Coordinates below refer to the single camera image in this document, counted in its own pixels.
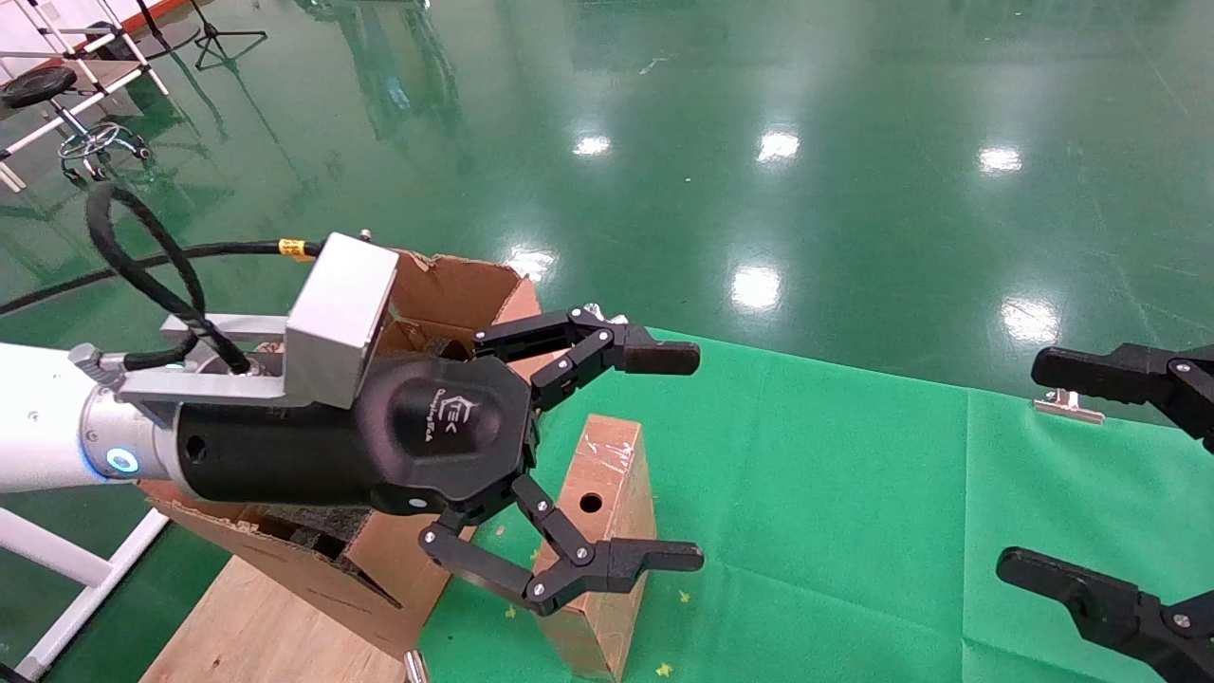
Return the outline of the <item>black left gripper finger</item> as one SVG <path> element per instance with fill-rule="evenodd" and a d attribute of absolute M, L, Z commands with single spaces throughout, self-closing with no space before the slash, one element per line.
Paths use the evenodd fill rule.
<path fill-rule="evenodd" d="M 660 341 L 636 323 L 609 323 L 586 307 L 499 323 L 473 332 L 473 364 L 507 366 L 555 353 L 529 379 L 531 406 L 549 411 L 608 369 L 629 375 L 690 376 L 700 364 L 700 347 L 690 341 Z"/>
<path fill-rule="evenodd" d="M 589 542 L 532 476 L 516 477 L 510 496 L 558 554 L 541 573 L 460 537 L 463 516 L 446 510 L 419 535 L 426 554 L 455 577 L 550 617 L 586 593 L 629 594 L 649 571 L 694 573 L 704 563 L 693 542 L 606 539 Z"/>

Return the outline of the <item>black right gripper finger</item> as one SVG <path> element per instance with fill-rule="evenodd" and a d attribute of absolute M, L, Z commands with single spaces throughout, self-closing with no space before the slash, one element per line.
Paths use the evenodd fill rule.
<path fill-rule="evenodd" d="M 1107 355 L 1050 346 L 1032 364 L 1036 385 L 1124 405 L 1148 405 L 1213 453 L 1213 346 L 1165 351 L 1119 345 Z"/>
<path fill-rule="evenodd" d="M 1213 592 L 1165 604 L 1136 584 L 1023 547 L 1002 550 L 999 580 L 1062 604 L 1080 638 L 1148 665 L 1165 682 L 1213 681 Z"/>

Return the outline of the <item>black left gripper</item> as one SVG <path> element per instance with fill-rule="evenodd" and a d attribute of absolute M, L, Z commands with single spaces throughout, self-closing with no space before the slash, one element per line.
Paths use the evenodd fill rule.
<path fill-rule="evenodd" d="M 535 463 L 532 388 L 486 355 L 373 362 L 352 406 L 186 403 L 182 488 L 200 500 L 486 520 Z"/>

